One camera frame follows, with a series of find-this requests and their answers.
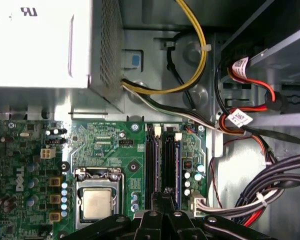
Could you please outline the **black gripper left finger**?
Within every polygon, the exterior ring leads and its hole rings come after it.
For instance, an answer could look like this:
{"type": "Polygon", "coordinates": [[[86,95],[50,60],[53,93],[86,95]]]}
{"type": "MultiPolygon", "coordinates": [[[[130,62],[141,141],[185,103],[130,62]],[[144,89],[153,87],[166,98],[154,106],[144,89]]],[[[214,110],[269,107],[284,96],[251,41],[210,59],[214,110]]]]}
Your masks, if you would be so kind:
{"type": "Polygon", "coordinates": [[[160,240],[163,225],[163,194],[151,195],[151,208],[141,217],[131,220],[122,214],[115,214],[92,223],[62,240],[160,240]]]}

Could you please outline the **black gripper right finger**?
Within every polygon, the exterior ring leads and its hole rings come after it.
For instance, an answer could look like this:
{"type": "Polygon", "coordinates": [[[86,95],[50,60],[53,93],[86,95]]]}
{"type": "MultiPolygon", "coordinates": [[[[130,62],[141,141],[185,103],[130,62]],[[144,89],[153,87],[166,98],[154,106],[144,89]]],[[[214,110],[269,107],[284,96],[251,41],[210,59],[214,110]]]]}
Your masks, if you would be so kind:
{"type": "Polygon", "coordinates": [[[271,237],[241,224],[217,216],[203,218],[189,217],[186,212],[176,209],[176,191],[164,188],[167,203],[164,217],[171,228],[172,240],[269,240],[271,237]]]}

